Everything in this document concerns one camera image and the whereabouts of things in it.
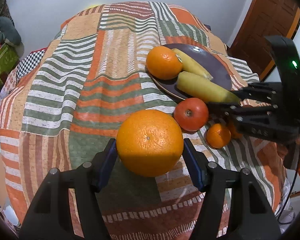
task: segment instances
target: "striped tablecloth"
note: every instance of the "striped tablecloth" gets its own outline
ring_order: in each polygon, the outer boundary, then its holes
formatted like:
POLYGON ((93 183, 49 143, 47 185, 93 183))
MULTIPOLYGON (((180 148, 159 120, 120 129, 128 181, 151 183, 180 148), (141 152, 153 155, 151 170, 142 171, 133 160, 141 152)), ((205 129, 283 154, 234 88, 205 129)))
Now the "striped tablecloth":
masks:
MULTIPOLYGON (((69 170, 91 160, 135 111, 173 112, 175 101, 156 87, 145 68, 148 52, 168 43, 212 53, 228 70, 233 90, 258 81, 245 61, 228 57, 224 43, 183 7, 123 2, 80 12, 61 26, 40 64, 1 102, 7 191, 21 222, 49 169, 69 170)), ((285 178, 276 145, 244 136, 211 149, 203 137, 215 122, 224 120, 211 118, 184 138, 224 168, 251 169, 275 211, 285 178)), ((162 240, 189 238, 204 195, 192 185, 182 158, 156 178, 134 175, 118 159, 97 198, 113 239, 162 240)), ((226 232, 229 205, 226 191, 219 236, 226 232)), ((70 206, 74 231, 82 235, 74 191, 70 206)))

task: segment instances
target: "wooden door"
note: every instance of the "wooden door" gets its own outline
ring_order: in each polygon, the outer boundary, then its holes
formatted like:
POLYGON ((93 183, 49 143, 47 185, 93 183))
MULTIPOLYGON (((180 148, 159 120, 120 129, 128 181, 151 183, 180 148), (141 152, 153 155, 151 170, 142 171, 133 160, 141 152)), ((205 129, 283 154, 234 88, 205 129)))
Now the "wooden door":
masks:
POLYGON ((263 78, 272 67, 266 70, 271 56, 264 36, 292 36, 299 18, 300 10, 294 0, 253 0, 230 53, 246 60, 252 71, 263 78))

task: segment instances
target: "small orange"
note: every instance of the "small orange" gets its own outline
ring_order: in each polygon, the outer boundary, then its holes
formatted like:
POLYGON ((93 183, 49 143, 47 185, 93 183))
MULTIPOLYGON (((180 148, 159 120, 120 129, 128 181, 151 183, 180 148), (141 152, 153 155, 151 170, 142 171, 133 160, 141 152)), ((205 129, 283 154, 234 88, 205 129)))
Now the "small orange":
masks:
POLYGON ((231 140, 231 132, 221 123, 212 125, 207 132, 207 142, 215 149, 226 146, 231 140))
POLYGON ((182 131, 168 114, 140 110, 130 115, 117 134, 117 151, 132 172, 156 177, 170 171, 183 151, 182 131))
POLYGON ((231 132, 232 139, 240 139, 243 136, 242 133, 237 132, 237 129, 235 128, 232 120, 229 120, 227 127, 228 127, 229 131, 231 132))
POLYGON ((151 75, 163 80, 175 78, 182 70, 181 59, 164 46, 151 49, 147 55, 146 66, 151 75))

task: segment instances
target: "door frame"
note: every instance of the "door frame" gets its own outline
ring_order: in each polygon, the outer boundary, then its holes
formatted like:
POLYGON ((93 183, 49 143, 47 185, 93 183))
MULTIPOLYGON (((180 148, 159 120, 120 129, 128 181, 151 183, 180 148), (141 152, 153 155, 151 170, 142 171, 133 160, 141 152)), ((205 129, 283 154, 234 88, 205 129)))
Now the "door frame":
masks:
MULTIPOLYGON (((243 35, 243 32, 244 32, 244 29, 249 21, 249 18, 252 14, 252 11, 253 11, 253 8, 256 4, 256 1, 257 0, 252 0, 251 1, 251 4, 250 4, 250 7, 249 7, 249 10, 246 14, 246 17, 244 18, 244 21, 240 27, 240 30, 238 31, 238 34, 237 36, 235 37, 234 39, 234 42, 232 43, 231 47, 230 47, 230 53, 231 53, 231 50, 234 48, 234 46, 237 45, 238 41, 240 40, 241 36, 243 35)), ((288 34, 287 34, 287 38, 291 39, 294 37, 296 31, 298 30, 298 23, 300 21, 300 8, 297 9, 297 12, 296 12, 296 15, 293 19, 293 22, 292 22, 292 25, 288 31, 288 34)), ((274 65, 274 61, 271 60, 271 62, 267 65, 267 67, 264 69, 264 71, 260 74, 259 78, 261 81, 263 81, 270 73, 271 71, 274 69, 275 65, 274 65)))
POLYGON ((250 18, 250 16, 251 16, 252 10, 253 10, 254 6, 256 5, 256 1, 257 1, 257 0, 252 0, 252 1, 251 1, 249 10, 248 10, 248 12, 247 12, 247 14, 246 14, 246 17, 244 18, 244 20, 243 20, 243 22, 242 22, 242 25, 241 25, 241 27, 240 27, 240 30, 238 31, 237 36, 235 37, 234 41, 233 41, 232 44, 231 44, 230 52, 231 52, 231 49, 233 49, 234 46, 237 45, 239 39, 241 38, 241 36, 242 36, 242 34, 243 34, 243 30, 245 29, 245 27, 246 27, 246 25, 247 25, 247 23, 248 23, 248 21, 249 21, 249 18, 250 18))

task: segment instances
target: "plate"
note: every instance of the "plate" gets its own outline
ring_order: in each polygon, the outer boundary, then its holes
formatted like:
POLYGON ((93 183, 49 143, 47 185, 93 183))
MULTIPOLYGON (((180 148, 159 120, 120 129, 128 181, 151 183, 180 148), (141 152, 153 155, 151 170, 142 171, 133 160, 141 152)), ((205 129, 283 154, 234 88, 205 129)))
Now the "plate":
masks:
MULTIPOLYGON (((180 49, 198 62, 201 66, 203 66, 213 76, 211 82, 223 87, 224 89, 232 89, 231 78, 228 71, 225 69, 223 64, 209 52, 197 46, 180 43, 166 44, 164 46, 168 47, 169 49, 180 49)), ((162 80, 154 77, 150 73, 149 75, 159 88, 175 98, 179 100, 185 100, 192 97, 177 88, 177 78, 162 80)))

